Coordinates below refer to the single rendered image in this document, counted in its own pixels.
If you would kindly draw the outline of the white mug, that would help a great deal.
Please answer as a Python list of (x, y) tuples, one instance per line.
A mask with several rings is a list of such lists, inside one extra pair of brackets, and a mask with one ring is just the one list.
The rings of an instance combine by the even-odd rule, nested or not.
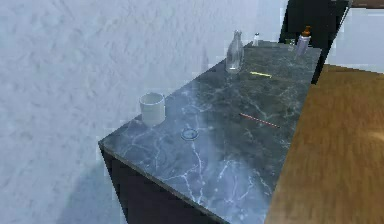
[(165, 97), (163, 94), (150, 92), (139, 99), (142, 122), (153, 127), (165, 120)]

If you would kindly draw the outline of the red striped pencil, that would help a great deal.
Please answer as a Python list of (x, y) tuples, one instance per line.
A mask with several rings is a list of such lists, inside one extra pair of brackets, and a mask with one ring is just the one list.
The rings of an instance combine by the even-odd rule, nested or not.
[(250, 119), (250, 120), (254, 120), (254, 121), (256, 121), (256, 122), (260, 122), (260, 123), (263, 123), (263, 124), (265, 124), (265, 125), (272, 126), (272, 127), (274, 127), (274, 128), (280, 128), (279, 125), (270, 123), (270, 122), (268, 122), (268, 121), (261, 120), (261, 119), (259, 119), (259, 118), (253, 117), (253, 116), (248, 115), (248, 114), (239, 113), (239, 115), (242, 116), (242, 117), (248, 118), (248, 119)]

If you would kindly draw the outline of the dark marble top counter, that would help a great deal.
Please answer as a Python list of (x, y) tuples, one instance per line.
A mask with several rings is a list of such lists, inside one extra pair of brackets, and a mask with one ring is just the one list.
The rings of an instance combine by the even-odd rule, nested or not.
[(240, 73), (218, 63), (166, 97), (161, 124), (135, 117), (100, 141), (128, 224), (264, 224), (321, 53), (288, 46), (247, 45)]

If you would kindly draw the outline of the grey bottle with brown cap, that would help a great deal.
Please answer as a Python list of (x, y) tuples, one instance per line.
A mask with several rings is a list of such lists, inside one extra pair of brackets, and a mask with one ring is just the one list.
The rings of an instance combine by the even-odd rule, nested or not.
[(296, 54), (298, 56), (303, 55), (308, 48), (309, 42), (311, 40), (310, 29), (311, 29), (310, 26), (306, 26), (304, 31), (301, 33), (301, 35), (298, 38), (298, 42), (296, 45)]

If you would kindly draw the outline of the clear glass bottle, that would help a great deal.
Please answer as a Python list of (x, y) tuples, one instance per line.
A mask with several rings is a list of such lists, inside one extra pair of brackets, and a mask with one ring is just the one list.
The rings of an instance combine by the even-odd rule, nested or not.
[(235, 30), (233, 39), (227, 50), (226, 71), (231, 74), (237, 74), (242, 67), (244, 49), (241, 36), (242, 32)]

